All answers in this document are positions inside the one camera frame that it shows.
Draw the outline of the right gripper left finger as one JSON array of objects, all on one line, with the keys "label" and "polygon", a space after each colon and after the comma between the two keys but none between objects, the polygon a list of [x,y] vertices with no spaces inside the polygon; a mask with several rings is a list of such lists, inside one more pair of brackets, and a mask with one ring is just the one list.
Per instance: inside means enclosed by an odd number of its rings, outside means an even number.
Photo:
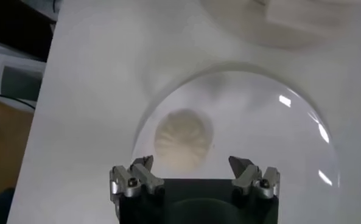
[{"label": "right gripper left finger", "polygon": [[110,198],[138,197],[145,186],[149,194],[155,195],[164,187],[164,180],[150,172],[153,156],[135,159],[129,168],[114,166],[110,170]]}]

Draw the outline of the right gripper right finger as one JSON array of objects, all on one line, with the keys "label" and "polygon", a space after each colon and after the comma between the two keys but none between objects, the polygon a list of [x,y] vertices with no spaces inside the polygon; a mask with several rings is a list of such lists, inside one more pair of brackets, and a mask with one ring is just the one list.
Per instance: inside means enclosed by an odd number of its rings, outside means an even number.
[{"label": "right gripper right finger", "polygon": [[242,195],[255,194],[257,198],[279,197],[280,173],[275,167],[267,167],[265,172],[249,159],[230,156],[228,158],[235,179],[232,185],[241,190]]}]

